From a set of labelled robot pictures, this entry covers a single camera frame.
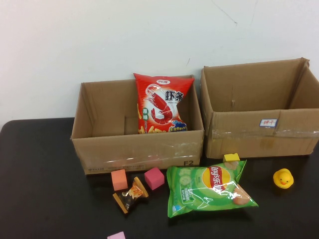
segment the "white wall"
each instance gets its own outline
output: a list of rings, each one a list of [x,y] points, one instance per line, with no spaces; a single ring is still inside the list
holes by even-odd
[[[0,128],[73,117],[81,82],[311,59],[318,0],[0,0]]]

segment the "red snack bag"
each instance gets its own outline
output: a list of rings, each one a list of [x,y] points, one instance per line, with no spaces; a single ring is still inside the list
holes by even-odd
[[[134,74],[138,89],[139,133],[186,131],[177,104],[186,96],[194,78]]]

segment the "green chip bag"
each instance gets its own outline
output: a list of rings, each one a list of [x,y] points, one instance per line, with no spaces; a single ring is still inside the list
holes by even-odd
[[[239,186],[246,161],[216,164],[210,167],[170,167],[168,217],[190,211],[217,211],[257,203]]]

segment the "foam block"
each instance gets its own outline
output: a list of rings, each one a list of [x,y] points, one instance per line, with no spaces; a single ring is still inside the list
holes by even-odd
[[[152,168],[151,170],[147,171],[144,176],[146,183],[152,190],[158,188],[165,182],[164,175],[158,168]]]
[[[238,153],[230,153],[224,155],[223,162],[232,162],[232,161],[240,161]]]
[[[109,236],[107,239],[125,239],[124,232],[116,233],[112,236]]]
[[[125,169],[111,172],[112,183],[114,191],[123,190],[128,188],[128,182],[126,180]]]

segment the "lay's logo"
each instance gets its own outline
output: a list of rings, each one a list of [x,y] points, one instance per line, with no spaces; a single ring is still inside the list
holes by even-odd
[[[219,166],[209,167],[204,171],[202,180],[207,188],[224,191],[230,182],[230,174]]]

